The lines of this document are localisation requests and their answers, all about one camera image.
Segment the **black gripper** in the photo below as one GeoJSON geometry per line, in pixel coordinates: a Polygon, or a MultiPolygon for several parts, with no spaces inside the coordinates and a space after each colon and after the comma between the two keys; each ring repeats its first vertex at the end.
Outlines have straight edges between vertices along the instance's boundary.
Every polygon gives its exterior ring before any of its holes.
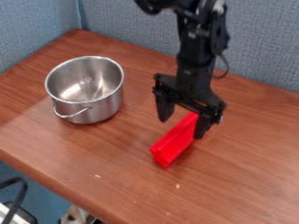
{"type": "Polygon", "coordinates": [[[194,138],[202,139],[212,123],[220,123],[227,103],[211,90],[211,80],[223,79],[227,73],[214,75],[202,69],[179,71],[176,76],[154,75],[154,96],[159,120],[164,123],[174,114],[175,105],[200,114],[195,123],[194,138]]]}

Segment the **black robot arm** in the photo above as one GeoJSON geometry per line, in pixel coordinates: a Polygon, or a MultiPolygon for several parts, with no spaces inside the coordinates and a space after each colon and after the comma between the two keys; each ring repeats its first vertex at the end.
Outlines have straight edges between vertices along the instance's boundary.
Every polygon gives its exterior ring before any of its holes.
{"type": "Polygon", "coordinates": [[[154,76],[154,95],[159,119],[164,122],[176,106],[199,116],[192,137],[203,138],[220,122],[227,103],[211,89],[216,59],[228,48],[226,0],[135,0],[142,11],[156,15],[171,10],[176,15],[180,49],[176,75],[154,76]]]}

